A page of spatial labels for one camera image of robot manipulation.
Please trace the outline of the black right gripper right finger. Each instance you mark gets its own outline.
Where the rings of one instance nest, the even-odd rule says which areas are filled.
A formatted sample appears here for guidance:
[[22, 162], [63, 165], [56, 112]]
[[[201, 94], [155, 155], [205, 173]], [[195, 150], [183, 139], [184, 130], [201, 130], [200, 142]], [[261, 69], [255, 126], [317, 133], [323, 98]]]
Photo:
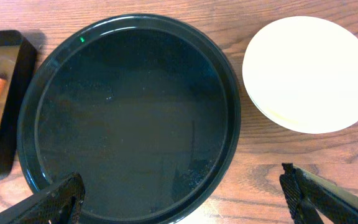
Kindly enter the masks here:
[[283, 163], [279, 178], [295, 223], [358, 223], [358, 197], [292, 163]]

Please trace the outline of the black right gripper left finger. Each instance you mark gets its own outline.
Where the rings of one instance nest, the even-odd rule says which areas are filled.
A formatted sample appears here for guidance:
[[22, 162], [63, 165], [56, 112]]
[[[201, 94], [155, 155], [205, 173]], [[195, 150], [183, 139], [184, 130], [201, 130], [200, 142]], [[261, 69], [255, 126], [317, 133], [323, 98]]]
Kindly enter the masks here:
[[0, 213], [0, 224], [73, 224], [85, 198], [81, 175], [74, 172]]

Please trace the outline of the yellow plate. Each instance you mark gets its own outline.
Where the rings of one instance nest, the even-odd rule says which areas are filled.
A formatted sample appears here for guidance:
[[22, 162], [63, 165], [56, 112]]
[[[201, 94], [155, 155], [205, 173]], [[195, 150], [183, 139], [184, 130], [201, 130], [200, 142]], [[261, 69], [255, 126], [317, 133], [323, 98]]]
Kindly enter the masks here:
[[254, 105], [284, 128], [323, 134], [358, 122], [358, 38], [331, 21], [294, 16], [261, 28], [242, 79]]

